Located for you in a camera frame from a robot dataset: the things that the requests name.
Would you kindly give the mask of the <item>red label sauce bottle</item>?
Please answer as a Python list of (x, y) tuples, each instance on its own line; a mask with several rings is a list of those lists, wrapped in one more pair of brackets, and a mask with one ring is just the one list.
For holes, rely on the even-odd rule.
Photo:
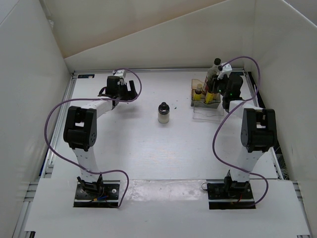
[(216, 75), (219, 72), (218, 67), (220, 66), (220, 64), (221, 64), (221, 59), (215, 58), (212, 67), (208, 69), (206, 77), (205, 77), (205, 81), (203, 84), (203, 88), (202, 88), (202, 92), (204, 95), (207, 93), (209, 89), (208, 82), (212, 79), (213, 75)]

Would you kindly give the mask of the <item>yellow label bottle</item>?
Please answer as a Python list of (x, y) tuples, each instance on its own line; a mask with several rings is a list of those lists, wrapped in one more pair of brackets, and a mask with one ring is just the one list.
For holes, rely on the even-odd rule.
[(214, 92), (208, 91), (205, 95), (204, 103), (207, 105), (211, 104), (213, 102), (213, 98), (214, 98)]
[(194, 101), (200, 101), (202, 96), (202, 84), (198, 84), (195, 93), (194, 93)]

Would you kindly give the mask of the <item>white powder jar black cap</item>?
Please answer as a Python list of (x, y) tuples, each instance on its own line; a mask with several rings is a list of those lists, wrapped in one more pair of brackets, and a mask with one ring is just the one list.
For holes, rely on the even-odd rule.
[(158, 121), (160, 123), (169, 122), (170, 107), (166, 102), (162, 102), (158, 107)]

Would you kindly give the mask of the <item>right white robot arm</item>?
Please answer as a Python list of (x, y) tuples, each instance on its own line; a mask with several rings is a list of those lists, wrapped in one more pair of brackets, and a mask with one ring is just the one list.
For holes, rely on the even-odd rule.
[(235, 115), (242, 120), (242, 146), (237, 165), (228, 171), (223, 183), (208, 186), (208, 191), (214, 194), (215, 199), (235, 198), (247, 193), (250, 174), (257, 161), (277, 142), (275, 111), (248, 104), (240, 96), (242, 85), (242, 77), (233, 73), (221, 79), (214, 75), (208, 82), (209, 92), (222, 96), (222, 107), (228, 113), (226, 118)]

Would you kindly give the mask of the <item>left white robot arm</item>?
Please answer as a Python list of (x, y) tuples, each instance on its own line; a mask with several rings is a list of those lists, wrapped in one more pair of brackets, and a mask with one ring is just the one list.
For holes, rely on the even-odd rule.
[(68, 109), (63, 140), (72, 149), (80, 166), (81, 176), (78, 182), (87, 188), (92, 198), (103, 195), (103, 176), (99, 172), (94, 144), (97, 140), (97, 119), (113, 110), (120, 101), (132, 101), (137, 96), (134, 81), (125, 82), (124, 75), (109, 76), (106, 86), (98, 94), (100, 100)]

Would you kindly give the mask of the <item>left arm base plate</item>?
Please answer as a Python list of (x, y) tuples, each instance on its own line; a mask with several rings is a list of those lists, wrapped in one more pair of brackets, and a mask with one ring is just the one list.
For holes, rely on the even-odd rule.
[(77, 182), (73, 207), (75, 208), (116, 208), (119, 204), (120, 181), (106, 180), (98, 192), (88, 192)]

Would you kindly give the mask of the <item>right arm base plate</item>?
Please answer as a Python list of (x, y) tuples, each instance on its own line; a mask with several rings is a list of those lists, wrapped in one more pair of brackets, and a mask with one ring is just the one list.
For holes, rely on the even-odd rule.
[(244, 192), (226, 192), (224, 183), (204, 182), (201, 189), (208, 194), (210, 210), (256, 209), (250, 185)]

